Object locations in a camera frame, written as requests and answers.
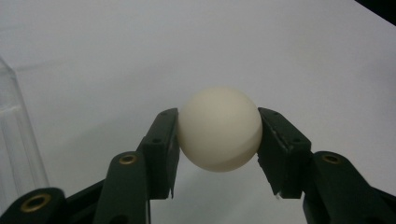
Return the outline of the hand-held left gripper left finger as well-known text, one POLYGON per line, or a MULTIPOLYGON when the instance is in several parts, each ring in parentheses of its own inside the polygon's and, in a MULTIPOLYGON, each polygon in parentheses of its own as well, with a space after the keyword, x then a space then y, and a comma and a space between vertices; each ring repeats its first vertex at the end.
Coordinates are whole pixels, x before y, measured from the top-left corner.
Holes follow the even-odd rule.
POLYGON ((176 108, 160 112, 138 148, 138 151, 144 154, 147 165, 148 192, 151 200, 174 197, 180 154, 177 117, 176 108))

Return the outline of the white egg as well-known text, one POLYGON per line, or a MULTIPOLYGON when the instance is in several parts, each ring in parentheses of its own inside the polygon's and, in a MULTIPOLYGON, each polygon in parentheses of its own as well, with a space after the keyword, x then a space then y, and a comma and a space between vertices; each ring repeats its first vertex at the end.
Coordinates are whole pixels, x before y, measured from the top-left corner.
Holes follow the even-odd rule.
POLYGON ((210 172, 246 164, 262 141, 257 106, 241 91, 216 87, 194 94, 181 107, 177 137, 185 156, 210 172))

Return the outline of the clear plastic container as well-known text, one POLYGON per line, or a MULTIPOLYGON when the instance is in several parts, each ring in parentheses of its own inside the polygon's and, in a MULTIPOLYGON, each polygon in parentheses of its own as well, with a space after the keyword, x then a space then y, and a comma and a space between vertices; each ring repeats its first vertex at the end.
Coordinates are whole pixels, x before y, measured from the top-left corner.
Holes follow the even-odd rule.
POLYGON ((17 76, 0 57, 0 212, 48 185, 17 76))

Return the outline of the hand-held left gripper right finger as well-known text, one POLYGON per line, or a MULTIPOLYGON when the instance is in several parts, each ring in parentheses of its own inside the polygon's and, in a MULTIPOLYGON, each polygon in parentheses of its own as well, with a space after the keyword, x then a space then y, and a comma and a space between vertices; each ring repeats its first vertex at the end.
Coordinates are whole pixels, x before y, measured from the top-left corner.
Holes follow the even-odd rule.
POLYGON ((262 142, 258 163, 275 195, 300 199, 302 173, 311 157, 311 142, 283 115, 259 108, 262 117, 262 142))

